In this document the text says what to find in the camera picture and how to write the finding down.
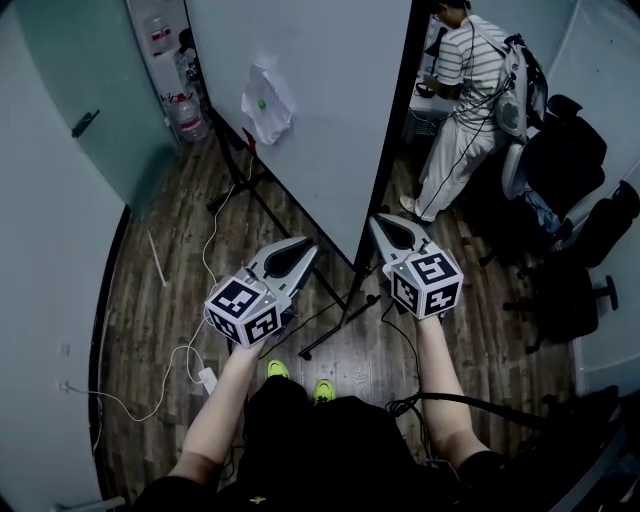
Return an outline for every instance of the person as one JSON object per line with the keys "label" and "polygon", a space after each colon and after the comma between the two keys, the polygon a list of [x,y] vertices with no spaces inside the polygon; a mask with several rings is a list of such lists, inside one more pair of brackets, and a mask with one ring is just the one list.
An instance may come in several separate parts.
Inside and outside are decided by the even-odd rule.
{"label": "person", "polygon": [[[462,395],[439,319],[419,322],[417,332],[422,390]],[[461,510],[461,502],[477,508],[483,500],[499,509],[506,459],[478,440],[467,405],[423,401],[432,450],[448,469],[416,464],[383,409],[336,398],[329,381],[318,383],[311,404],[279,361],[269,362],[265,384],[245,407],[262,346],[235,347],[176,466],[144,490],[134,511],[412,504],[444,510],[455,503]],[[216,493],[243,409],[237,481]]]}
{"label": "person", "polygon": [[469,14],[470,4],[464,0],[441,0],[431,5],[436,19],[453,30],[442,38],[438,77],[427,77],[426,84],[445,99],[459,94],[459,102],[442,126],[422,171],[420,197],[400,198],[405,210],[425,222],[433,222],[438,212],[449,207],[473,172],[508,138],[494,112],[504,59],[475,27],[484,28],[498,41],[507,39],[507,34]]}

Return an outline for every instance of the green shoe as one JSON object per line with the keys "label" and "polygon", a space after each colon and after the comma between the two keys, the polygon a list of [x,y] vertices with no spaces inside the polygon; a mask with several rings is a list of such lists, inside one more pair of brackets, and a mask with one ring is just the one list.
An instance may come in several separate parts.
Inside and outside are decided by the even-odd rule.
{"label": "green shoe", "polygon": [[269,361],[269,364],[267,364],[267,378],[275,377],[276,375],[288,379],[289,370],[287,370],[287,367],[283,362],[274,359],[273,361]]}
{"label": "green shoe", "polygon": [[336,399],[336,390],[328,380],[320,380],[313,390],[313,405],[323,404]]}

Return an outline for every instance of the black office chair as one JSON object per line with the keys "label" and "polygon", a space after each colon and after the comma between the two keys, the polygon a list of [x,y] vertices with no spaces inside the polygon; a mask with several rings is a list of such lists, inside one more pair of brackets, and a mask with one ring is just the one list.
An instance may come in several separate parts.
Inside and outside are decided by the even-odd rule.
{"label": "black office chair", "polygon": [[534,297],[504,305],[505,311],[536,314],[538,339],[534,346],[527,347],[528,354],[538,351],[545,338],[567,343],[594,332],[598,328],[597,299],[608,296],[613,311],[618,309],[613,278],[607,276],[606,287],[594,289],[586,268],[604,261],[638,215],[640,197],[623,181],[612,199],[596,204],[573,245],[550,254],[543,268],[528,269]]}
{"label": "black office chair", "polygon": [[[505,253],[525,251],[544,257],[556,242],[571,237],[573,224],[568,214],[605,179],[602,163],[607,145],[577,117],[581,108],[569,98],[553,96],[544,128],[527,144],[513,142],[506,151],[501,171],[504,197],[492,205],[485,203],[485,208],[496,210],[490,217],[485,212],[475,215],[488,219],[478,231],[493,248],[480,259],[482,266]],[[525,199],[528,191],[536,192],[557,216],[558,231],[549,233],[540,225],[536,210]]]}

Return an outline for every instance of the wooden floor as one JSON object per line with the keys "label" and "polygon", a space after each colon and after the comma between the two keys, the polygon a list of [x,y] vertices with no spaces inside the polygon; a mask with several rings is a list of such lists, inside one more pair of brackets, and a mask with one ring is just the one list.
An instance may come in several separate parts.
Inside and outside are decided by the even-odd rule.
{"label": "wooden floor", "polygon": [[[235,157],[248,172],[248,155],[241,152]],[[419,169],[411,167],[404,159],[396,162],[387,192],[387,204],[393,209],[399,195],[413,188]],[[229,186],[219,148],[210,138],[184,155],[148,217],[143,222],[133,221],[127,229],[109,300],[101,386],[118,396],[137,417],[153,410],[173,349],[187,344],[202,321],[202,304],[212,286],[202,263],[202,249],[214,231],[214,219],[205,205]],[[317,238],[323,249],[318,268],[341,295],[346,293],[352,273],[318,237],[304,214],[277,184],[263,182],[259,191],[293,234]],[[166,287],[156,270],[147,230],[155,241]],[[464,297],[444,321],[463,389],[469,396],[544,414],[542,398],[546,394],[565,399],[573,391],[570,348],[545,346],[534,356],[525,355],[525,346],[535,339],[532,319],[504,313],[502,303],[528,296],[527,283],[517,279],[515,269],[501,268],[497,262],[486,269],[479,267],[478,256],[485,254],[487,247],[471,235],[455,210],[440,215],[430,230],[438,244],[451,249],[465,274]],[[231,199],[220,213],[218,233],[206,260],[218,276],[234,273],[259,247],[279,239],[273,223],[245,192]],[[378,293],[380,283],[379,273],[372,275],[359,303],[367,293]],[[299,295],[299,318],[290,329],[332,302],[311,278]],[[309,392],[318,379],[326,378],[335,384],[339,396],[355,395],[379,406],[409,396],[417,391],[415,360],[407,342],[379,321],[388,304],[389,298],[384,297],[316,349],[310,362],[297,353],[335,325],[340,315],[335,306],[272,356],[284,361],[291,378]],[[399,317],[393,310],[389,319],[415,339],[409,315]],[[194,346],[219,375],[228,358],[225,339],[205,324]],[[199,370],[193,356],[190,361],[191,367]],[[264,382],[266,361],[259,366],[252,393]],[[185,362],[186,350],[178,351],[164,402],[158,413],[143,423],[131,421],[114,401],[103,400],[104,427],[98,449],[106,462],[102,470],[113,495],[134,501],[147,484],[165,475],[176,462],[189,424],[206,398],[203,387],[189,380]],[[501,453],[513,454],[519,442],[531,435],[486,413],[474,411],[473,419],[480,438]],[[423,456],[413,415],[400,418],[398,426],[416,458]],[[235,445],[242,445],[240,438]],[[241,455],[241,449],[235,450],[236,459]]]}

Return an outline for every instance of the water bottle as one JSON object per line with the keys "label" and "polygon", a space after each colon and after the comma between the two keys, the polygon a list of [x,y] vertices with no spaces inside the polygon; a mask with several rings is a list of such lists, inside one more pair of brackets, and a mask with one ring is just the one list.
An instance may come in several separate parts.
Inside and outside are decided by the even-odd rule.
{"label": "water bottle", "polygon": [[209,126],[202,117],[198,103],[184,94],[178,94],[174,101],[174,115],[182,138],[188,142],[204,139],[209,133]]}
{"label": "water bottle", "polygon": [[147,33],[149,49],[154,57],[168,52],[173,47],[171,27],[160,14],[154,14],[144,20],[144,30]]}

